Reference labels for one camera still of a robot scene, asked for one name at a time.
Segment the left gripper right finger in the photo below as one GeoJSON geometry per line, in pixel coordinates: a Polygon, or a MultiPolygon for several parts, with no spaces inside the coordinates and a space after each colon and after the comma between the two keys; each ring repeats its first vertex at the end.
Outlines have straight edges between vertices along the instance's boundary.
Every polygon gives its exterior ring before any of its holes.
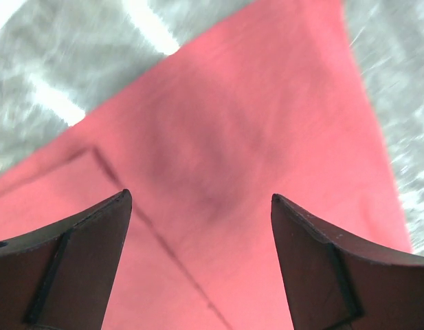
{"type": "Polygon", "coordinates": [[[363,239],[279,194],[271,224],[295,329],[424,329],[424,256],[363,239]]]}

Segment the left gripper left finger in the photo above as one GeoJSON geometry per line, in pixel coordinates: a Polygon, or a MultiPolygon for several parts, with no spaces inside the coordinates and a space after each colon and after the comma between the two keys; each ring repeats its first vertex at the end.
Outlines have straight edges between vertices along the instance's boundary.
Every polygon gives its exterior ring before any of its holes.
{"type": "Polygon", "coordinates": [[[0,329],[101,329],[131,211],[123,190],[0,241],[0,329]]]}

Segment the salmon pink t shirt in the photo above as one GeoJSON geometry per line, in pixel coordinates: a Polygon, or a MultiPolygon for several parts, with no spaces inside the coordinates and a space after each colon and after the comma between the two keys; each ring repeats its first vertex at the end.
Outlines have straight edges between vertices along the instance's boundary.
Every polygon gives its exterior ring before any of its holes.
{"type": "Polygon", "coordinates": [[[341,1],[255,1],[0,177],[0,240],[133,197],[105,329],[290,329],[279,193],[411,250],[341,1]]]}

